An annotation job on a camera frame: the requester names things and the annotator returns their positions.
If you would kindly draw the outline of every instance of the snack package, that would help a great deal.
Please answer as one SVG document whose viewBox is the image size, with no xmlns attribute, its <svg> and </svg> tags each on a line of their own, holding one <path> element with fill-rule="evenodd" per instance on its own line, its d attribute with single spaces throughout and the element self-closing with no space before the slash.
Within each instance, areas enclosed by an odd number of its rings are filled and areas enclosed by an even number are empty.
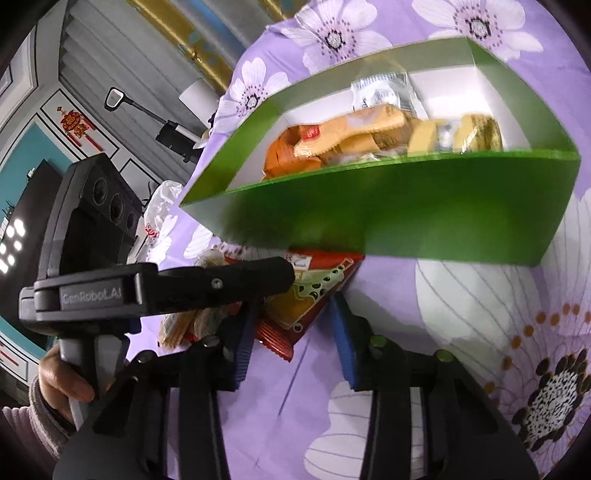
<svg viewBox="0 0 591 480">
<path fill-rule="evenodd" d="M 226 261 L 218 250 L 205 250 L 196 258 L 194 264 L 203 268 L 221 267 Z M 172 350 L 183 340 L 197 342 L 207 335 L 215 334 L 222 320 L 228 315 L 235 314 L 237 309 L 237 305 L 224 305 L 211 309 L 169 313 L 163 317 L 160 324 L 158 343 L 161 347 Z"/>
<path fill-rule="evenodd" d="M 415 126 L 408 155 L 502 151 L 501 131 L 488 115 L 471 113 L 460 120 L 428 120 Z"/>
<path fill-rule="evenodd" d="M 367 163 L 370 161 L 379 161 L 387 158 L 388 160 L 398 160 L 403 163 L 407 158 L 406 145 L 400 147 L 390 148 L 388 150 L 379 150 L 371 153 L 364 153 L 362 155 L 337 155 L 327 158 L 324 162 L 326 167 L 345 166 L 352 163 Z"/>
<path fill-rule="evenodd" d="M 295 282 L 288 292 L 266 300 L 256 338 L 291 361 L 294 345 L 314 322 L 329 296 L 357 269 L 363 255 L 294 251 L 285 257 L 294 265 Z"/>
<path fill-rule="evenodd" d="M 351 91 L 355 111 L 388 103 L 416 118 L 428 119 L 407 72 L 378 73 L 355 80 Z"/>
<path fill-rule="evenodd" d="M 264 180 L 292 173 L 313 171 L 322 166 L 322 162 L 317 157 L 296 157 L 294 155 L 294 146 L 300 140 L 299 127 L 291 127 L 269 146 L 263 169 Z"/>
<path fill-rule="evenodd" d="M 348 113 L 320 125 L 303 125 L 294 155 L 326 159 L 396 147 L 410 139 L 413 120 L 408 113 L 386 104 Z"/>
</svg>

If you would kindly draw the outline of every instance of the purple floral tablecloth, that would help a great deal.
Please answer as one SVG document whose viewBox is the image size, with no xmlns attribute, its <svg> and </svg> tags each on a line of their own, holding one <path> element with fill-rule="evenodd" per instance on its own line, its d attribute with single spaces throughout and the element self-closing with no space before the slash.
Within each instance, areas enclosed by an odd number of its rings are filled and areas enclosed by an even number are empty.
<svg viewBox="0 0 591 480">
<path fill-rule="evenodd" d="M 538 267 L 368 257 L 346 295 L 356 314 L 403 348 L 432 353 L 443 346 L 454 352 L 513 425 L 543 476 L 590 413 L 591 141 L 584 126 L 591 125 L 591 74 L 535 0 L 310 2 L 294 19 L 270 25 L 243 55 L 189 186 L 272 93 L 355 56 L 451 35 L 472 37 L 507 61 L 574 139 L 583 162 L 564 219 Z M 211 241 L 211 234 L 175 205 L 151 260 L 161 269 L 190 265 Z M 268 254 L 247 252 L 248 258 Z M 131 354 L 158 350 L 159 323 L 144 319 Z M 241 389 L 220 394 L 232 476 L 358 478 L 371 394 L 354 393 L 343 381 L 325 318 L 295 352 L 287 363 L 255 345 Z M 412 455 L 418 477 L 423 430 L 415 394 Z M 174 441 L 170 448 L 176 451 Z"/>
</svg>

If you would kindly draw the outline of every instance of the screw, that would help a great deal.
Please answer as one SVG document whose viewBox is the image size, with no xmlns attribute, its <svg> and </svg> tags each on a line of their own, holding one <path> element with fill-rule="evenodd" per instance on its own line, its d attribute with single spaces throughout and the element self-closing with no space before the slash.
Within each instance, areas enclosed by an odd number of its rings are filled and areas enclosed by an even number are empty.
<svg viewBox="0 0 591 480">
<path fill-rule="evenodd" d="M 439 360 L 440 362 L 453 362 L 453 360 L 455 359 L 453 353 L 451 353 L 449 350 L 444 349 L 435 352 L 435 358 L 437 358 L 437 360 Z"/>
<path fill-rule="evenodd" d="M 369 343 L 371 344 L 371 346 L 374 346 L 376 348 L 384 348 L 388 343 L 388 339 L 383 335 L 374 335 L 369 339 Z"/>
<path fill-rule="evenodd" d="M 201 339 L 201 344 L 205 348 L 214 348 L 220 344 L 220 337 L 217 335 L 207 335 L 203 339 Z"/>
<path fill-rule="evenodd" d="M 140 364 L 147 364 L 150 360 L 156 358 L 156 352 L 153 350 L 143 350 L 135 357 Z"/>
<path fill-rule="evenodd" d="M 212 288 L 214 290 L 221 290 L 223 288 L 223 281 L 219 278 L 214 278 L 212 280 Z"/>
</svg>

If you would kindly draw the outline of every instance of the wrapped biscuit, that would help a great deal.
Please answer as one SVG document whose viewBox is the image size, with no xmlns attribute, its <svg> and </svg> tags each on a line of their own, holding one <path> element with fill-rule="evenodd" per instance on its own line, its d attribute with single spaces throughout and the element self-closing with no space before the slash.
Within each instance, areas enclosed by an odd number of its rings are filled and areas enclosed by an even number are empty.
<svg viewBox="0 0 591 480">
<path fill-rule="evenodd" d="M 270 180 L 283 175 L 317 170 L 322 166 L 318 157 L 296 157 L 294 146 L 301 140 L 299 127 L 285 130 L 267 150 L 264 180 Z"/>
<path fill-rule="evenodd" d="M 195 266 L 210 268 L 225 265 L 225 258 L 217 250 L 205 250 L 195 260 Z M 183 340 L 198 341 L 217 331 L 222 320 L 233 314 L 235 307 L 221 306 L 212 309 L 169 313 L 160 324 L 158 342 L 165 349 L 175 349 Z"/>
<path fill-rule="evenodd" d="M 385 104 L 348 113 L 320 125 L 303 125 L 294 155 L 325 157 L 331 151 L 352 154 L 368 153 L 368 148 L 370 152 L 381 147 L 390 148 L 400 141 L 408 141 L 412 133 L 411 119 L 408 113 Z"/>
<path fill-rule="evenodd" d="M 475 113 L 460 120 L 421 122 L 408 143 L 408 155 L 486 150 L 503 150 L 501 131 L 493 117 Z"/>
</svg>

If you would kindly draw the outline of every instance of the white flower print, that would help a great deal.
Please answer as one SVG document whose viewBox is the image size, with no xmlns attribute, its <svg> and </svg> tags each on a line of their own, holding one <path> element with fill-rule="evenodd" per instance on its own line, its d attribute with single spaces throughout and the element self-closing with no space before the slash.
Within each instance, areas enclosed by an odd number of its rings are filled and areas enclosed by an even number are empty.
<svg viewBox="0 0 591 480">
<path fill-rule="evenodd" d="M 318 13 L 305 5 L 295 15 L 301 28 L 282 28 L 281 33 L 305 47 L 303 63 L 310 74 L 345 60 L 390 48 L 390 41 L 365 30 L 378 16 L 366 0 L 319 0 Z"/>
<path fill-rule="evenodd" d="M 191 242 L 185 249 L 183 256 L 187 259 L 197 258 L 201 253 L 209 248 L 213 238 L 213 233 L 207 230 L 203 225 L 199 225 L 193 232 Z"/>
<path fill-rule="evenodd" d="M 423 411 L 419 388 L 411 388 L 413 448 L 411 479 L 424 476 Z M 365 454 L 371 413 L 372 393 L 356 392 L 346 381 L 339 383 L 330 395 L 330 427 L 312 442 L 304 455 L 304 467 L 319 480 L 359 478 Z"/>
<path fill-rule="evenodd" d="M 267 97 L 290 85 L 285 72 L 271 75 L 265 83 L 267 66 L 257 57 L 242 64 L 242 78 L 236 78 L 228 95 L 221 98 L 213 121 L 213 132 L 232 133 Z"/>
<path fill-rule="evenodd" d="M 544 476 L 591 413 L 591 190 L 571 197 L 541 273 L 419 260 L 415 281 L 427 330 L 477 375 Z"/>
<path fill-rule="evenodd" d="M 146 261 L 160 265 L 166 258 L 168 249 L 173 244 L 173 239 L 170 237 L 170 232 L 173 230 L 174 225 L 177 223 L 178 215 L 172 216 L 167 215 L 158 234 L 156 242 L 148 251 Z"/>
<path fill-rule="evenodd" d="M 429 38 L 470 37 L 505 61 L 518 59 L 520 51 L 544 50 L 532 35 L 517 31 L 525 24 L 525 11 L 515 0 L 413 0 L 413 8 L 446 27 Z"/>
</svg>

